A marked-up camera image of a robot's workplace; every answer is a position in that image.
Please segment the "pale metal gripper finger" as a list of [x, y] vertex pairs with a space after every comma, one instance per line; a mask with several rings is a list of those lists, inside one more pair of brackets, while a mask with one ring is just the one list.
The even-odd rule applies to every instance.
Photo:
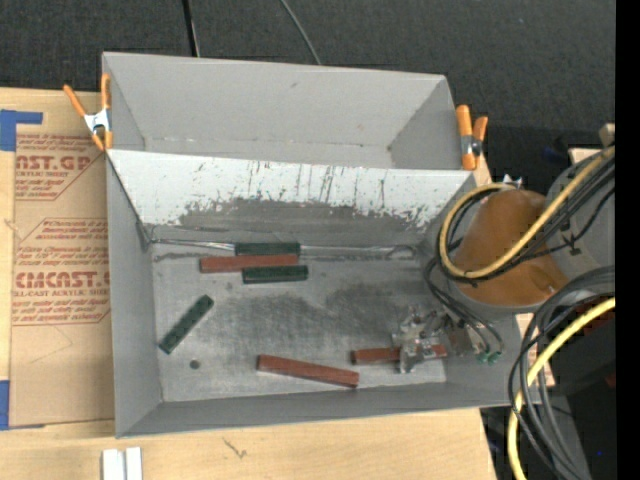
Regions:
[[437, 334], [443, 325], [445, 314], [420, 306], [410, 306], [408, 314], [392, 333], [393, 343], [419, 343]]
[[416, 365], [441, 357], [441, 344], [414, 339], [400, 346], [399, 371], [410, 373]]

